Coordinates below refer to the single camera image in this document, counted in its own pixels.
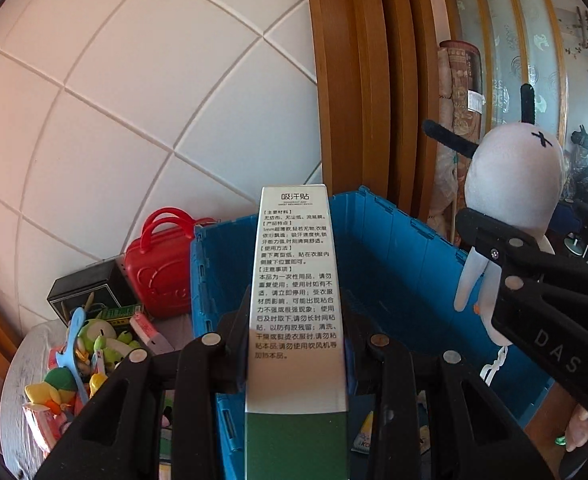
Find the person's right hand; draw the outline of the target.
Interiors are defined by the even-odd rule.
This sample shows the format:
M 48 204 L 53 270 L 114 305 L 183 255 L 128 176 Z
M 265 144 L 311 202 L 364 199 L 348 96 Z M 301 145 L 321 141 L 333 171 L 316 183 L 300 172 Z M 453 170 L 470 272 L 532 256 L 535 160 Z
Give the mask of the person's right hand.
M 577 404 L 565 429 L 565 451 L 588 448 L 588 411 Z

